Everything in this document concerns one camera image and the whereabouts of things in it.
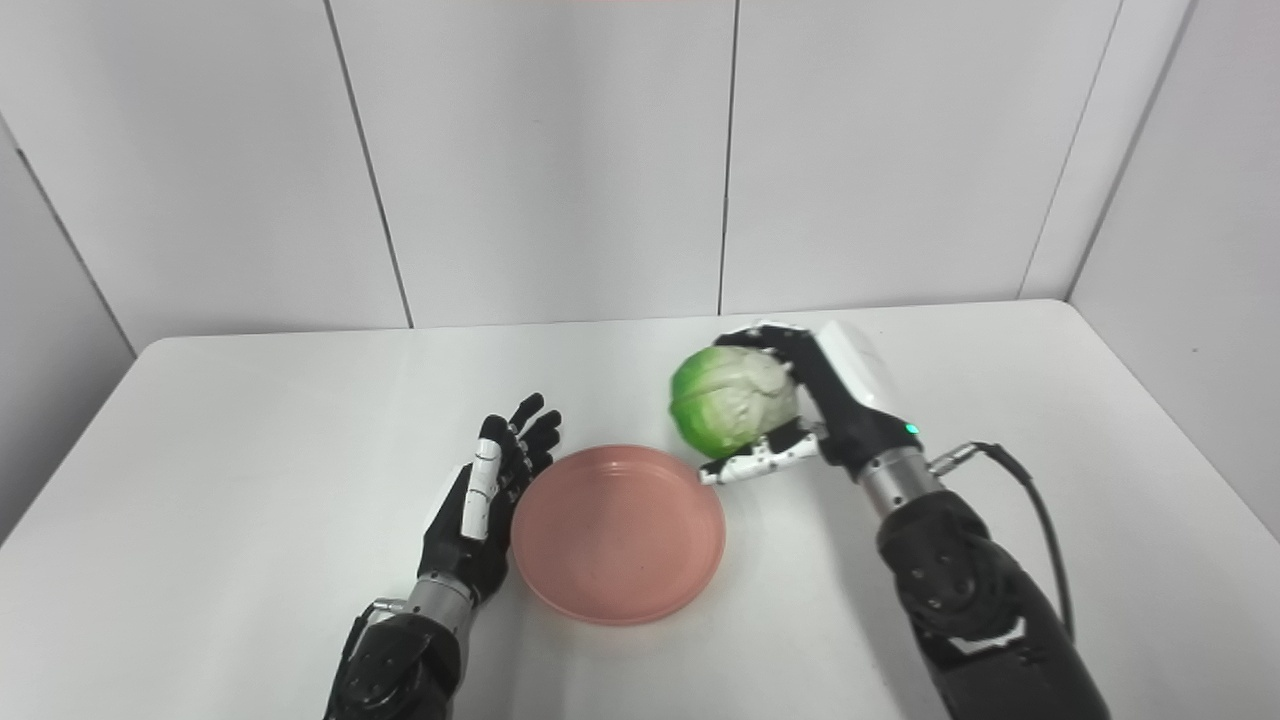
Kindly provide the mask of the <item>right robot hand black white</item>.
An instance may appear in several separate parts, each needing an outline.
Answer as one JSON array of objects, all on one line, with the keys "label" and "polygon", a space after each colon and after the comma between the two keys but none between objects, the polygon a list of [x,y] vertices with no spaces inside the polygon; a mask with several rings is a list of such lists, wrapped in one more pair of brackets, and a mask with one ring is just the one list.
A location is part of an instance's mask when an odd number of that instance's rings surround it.
[{"label": "right robot hand black white", "polygon": [[890,402],[886,374],[837,324],[815,333],[759,322],[721,334],[716,345],[773,355],[794,384],[809,393],[820,420],[810,425],[799,418],[786,421],[727,459],[703,465],[699,480],[704,486],[769,475],[820,456],[892,507],[940,488],[916,428]]}]

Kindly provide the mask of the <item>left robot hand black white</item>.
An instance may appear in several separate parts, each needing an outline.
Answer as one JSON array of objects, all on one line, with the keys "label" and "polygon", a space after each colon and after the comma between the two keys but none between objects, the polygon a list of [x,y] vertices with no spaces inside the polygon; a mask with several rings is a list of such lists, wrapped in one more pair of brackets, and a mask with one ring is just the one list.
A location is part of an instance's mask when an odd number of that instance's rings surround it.
[{"label": "left robot hand black white", "polygon": [[460,469],[424,533],[421,579],[447,579],[465,588],[474,607],[498,592],[509,568],[515,510],[553,464],[561,424],[561,413],[547,411],[540,393],[527,396],[511,416],[492,414],[483,420],[470,462]]}]

